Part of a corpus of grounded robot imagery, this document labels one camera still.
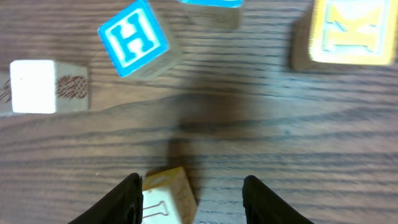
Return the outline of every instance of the wooden block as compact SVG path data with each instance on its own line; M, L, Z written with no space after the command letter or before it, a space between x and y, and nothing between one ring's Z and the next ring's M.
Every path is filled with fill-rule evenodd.
M238 29L244 0L179 0L196 24L220 29Z
M146 177L142 224L192 224L197 204L182 167Z
M398 0L316 0L296 23L296 70L354 70L390 65L396 50Z
M67 113L89 108L86 67L54 60L16 60L10 71L16 113Z
M137 0L98 29L120 77L151 80L182 59L164 20Z
M0 116L12 114L10 74L0 72Z

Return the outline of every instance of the blue h block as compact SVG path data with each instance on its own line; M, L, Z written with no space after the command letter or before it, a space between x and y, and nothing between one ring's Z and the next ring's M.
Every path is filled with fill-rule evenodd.
M169 49L146 0L137 0L105 22L98 34L120 77L127 77Z

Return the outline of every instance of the wood grain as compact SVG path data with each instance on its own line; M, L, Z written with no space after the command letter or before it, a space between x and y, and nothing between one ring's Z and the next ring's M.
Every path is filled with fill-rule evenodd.
M240 30L151 1L185 52L151 82L118 78L97 28L127 0L3 0L0 69L87 64L92 110L0 119L0 223L67 223L131 172L184 165L195 223L245 223L256 175L319 224L398 222L397 65L341 74L288 67L309 0L249 0Z

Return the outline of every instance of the wooden table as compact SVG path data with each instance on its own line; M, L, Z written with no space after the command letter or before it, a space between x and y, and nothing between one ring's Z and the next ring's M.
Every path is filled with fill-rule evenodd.
M315 223L398 222L397 66L344 74L287 66L309 0L251 0L240 30L191 24L153 0L185 60L151 82L118 78L96 34L128 0L2 0L0 67L88 63L92 110L0 119L0 223L67 223L131 172L183 165L195 223L246 223L258 176Z

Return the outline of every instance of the yellow k block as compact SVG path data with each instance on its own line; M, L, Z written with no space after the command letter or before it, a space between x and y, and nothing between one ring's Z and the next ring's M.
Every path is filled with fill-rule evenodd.
M395 57L398 0L316 0L310 60L389 65Z

